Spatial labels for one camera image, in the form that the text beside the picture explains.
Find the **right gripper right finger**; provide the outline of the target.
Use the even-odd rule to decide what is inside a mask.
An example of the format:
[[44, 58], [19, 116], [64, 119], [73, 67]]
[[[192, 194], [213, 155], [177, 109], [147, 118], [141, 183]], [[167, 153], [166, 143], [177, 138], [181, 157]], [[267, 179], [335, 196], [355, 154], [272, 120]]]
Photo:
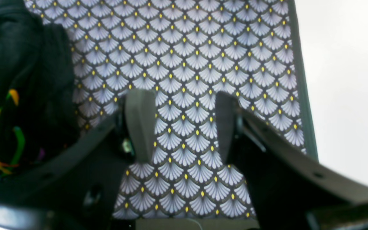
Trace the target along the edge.
[[216, 127], [218, 152], [224, 164], [234, 162], [234, 144], [242, 132], [242, 117], [236, 97], [225, 93], [216, 94]]

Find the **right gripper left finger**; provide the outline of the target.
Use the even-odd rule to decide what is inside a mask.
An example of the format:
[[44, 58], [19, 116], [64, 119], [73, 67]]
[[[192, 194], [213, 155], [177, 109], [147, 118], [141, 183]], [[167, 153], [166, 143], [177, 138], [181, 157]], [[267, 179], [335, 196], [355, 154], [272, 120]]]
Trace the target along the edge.
[[155, 137], [155, 93], [149, 90], [131, 90], [125, 97], [124, 123], [127, 138], [123, 149], [140, 164], [151, 163]]

